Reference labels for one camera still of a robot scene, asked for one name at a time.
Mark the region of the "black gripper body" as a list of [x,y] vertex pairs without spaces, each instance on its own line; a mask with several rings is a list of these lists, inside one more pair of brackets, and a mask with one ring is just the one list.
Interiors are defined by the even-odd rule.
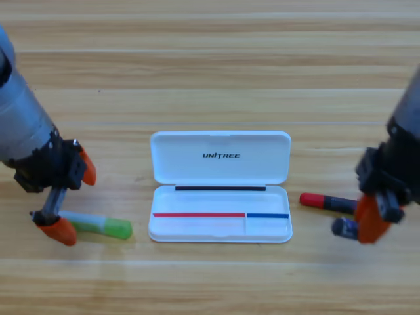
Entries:
[[419,133],[397,123],[387,125],[389,138],[368,147],[356,167],[358,187],[372,196],[381,218],[399,223],[403,206],[419,203]]
[[31,212],[33,217],[57,217],[67,190],[75,189],[75,141],[64,140],[55,129],[47,143],[28,157],[9,159],[14,179],[28,193],[51,191],[44,206]]

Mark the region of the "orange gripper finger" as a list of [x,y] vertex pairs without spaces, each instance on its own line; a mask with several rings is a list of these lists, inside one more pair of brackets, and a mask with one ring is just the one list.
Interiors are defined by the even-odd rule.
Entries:
[[30,215],[36,227],[49,238],[66,246],[76,244],[77,232],[68,219],[56,214],[44,214],[42,211],[31,211]]
[[94,186],[96,183],[96,167],[77,139],[65,140],[68,154],[68,170],[66,171],[66,186],[70,190],[78,190],[85,183]]
[[363,195],[356,208],[358,241],[376,243],[391,227],[390,222],[382,219],[374,196]]

